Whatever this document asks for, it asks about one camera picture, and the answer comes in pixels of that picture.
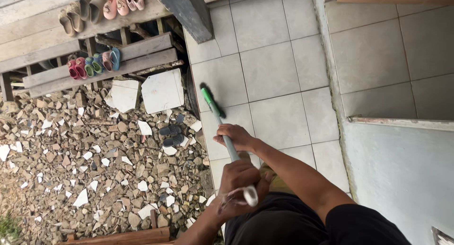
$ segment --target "white tile floor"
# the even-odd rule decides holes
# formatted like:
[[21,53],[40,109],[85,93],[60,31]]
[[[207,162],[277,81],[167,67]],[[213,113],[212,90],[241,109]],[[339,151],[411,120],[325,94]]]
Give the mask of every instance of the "white tile floor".
[[325,7],[346,116],[454,120],[454,6]]
[[[224,122],[320,168],[349,192],[312,0],[222,0],[209,6],[215,39],[197,45],[185,33],[195,84],[210,86],[227,114]],[[217,190],[230,158],[213,142],[216,121],[199,91],[197,97]],[[259,167],[261,160],[251,158]]]

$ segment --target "hand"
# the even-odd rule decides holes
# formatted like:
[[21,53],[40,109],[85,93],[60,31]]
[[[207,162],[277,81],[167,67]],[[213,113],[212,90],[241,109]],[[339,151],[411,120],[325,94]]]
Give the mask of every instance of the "hand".
[[[250,207],[249,205],[240,205],[234,202],[227,203],[227,206],[221,211],[221,219],[223,222],[249,212],[254,212],[258,209],[260,202],[263,201],[265,196],[268,194],[272,174],[270,172],[265,173],[264,178],[260,178],[260,172],[247,163],[244,160],[234,161],[230,164],[226,164],[223,170],[223,176],[221,179],[221,187],[219,188],[218,197],[216,197],[216,204],[219,205],[226,194],[240,188],[247,187],[251,184],[256,184],[257,195],[259,204],[256,207]],[[244,200],[243,195],[239,192],[236,195],[236,199]]]
[[249,135],[247,131],[239,125],[222,124],[219,126],[216,136],[213,140],[225,146],[222,135],[230,137],[237,151],[251,151],[251,144],[254,137]]

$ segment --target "black shirt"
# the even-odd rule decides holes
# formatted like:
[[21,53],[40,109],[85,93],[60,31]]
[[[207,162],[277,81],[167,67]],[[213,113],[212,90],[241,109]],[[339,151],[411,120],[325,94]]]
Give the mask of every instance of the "black shirt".
[[396,225],[356,204],[334,207],[326,226],[297,196],[270,192],[253,213],[229,220],[226,245],[409,245]]

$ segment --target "person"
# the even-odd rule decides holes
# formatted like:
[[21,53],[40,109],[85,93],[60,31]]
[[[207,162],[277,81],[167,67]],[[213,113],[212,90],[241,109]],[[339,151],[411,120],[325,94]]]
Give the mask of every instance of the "person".
[[[226,245],[409,245],[396,225],[375,210],[356,204],[304,162],[288,156],[238,125],[219,126],[213,138],[224,145],[231,138],[237,151],[260,157],[261,169],[253,167],[247,154],[224,166],[218,196],[176,245],[208,245],[225,226]],[[256,207],[227,203],[226,195],[255,184]]]

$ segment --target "green broom head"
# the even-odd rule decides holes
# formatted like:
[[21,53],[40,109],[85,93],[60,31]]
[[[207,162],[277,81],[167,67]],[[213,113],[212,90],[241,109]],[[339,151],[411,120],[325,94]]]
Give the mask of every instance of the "green broom head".
[[200,90],[201,94],[203,95],[203,98],[208,103],[208,106],[210,106],[211,111],[214,114],[220,116],[221,118],[225,118],[226,117],[225,112],[222,109],[220,109],[218,103],[214,100],[213,93],[211,92],[208,85],[205,83],[201,83]]

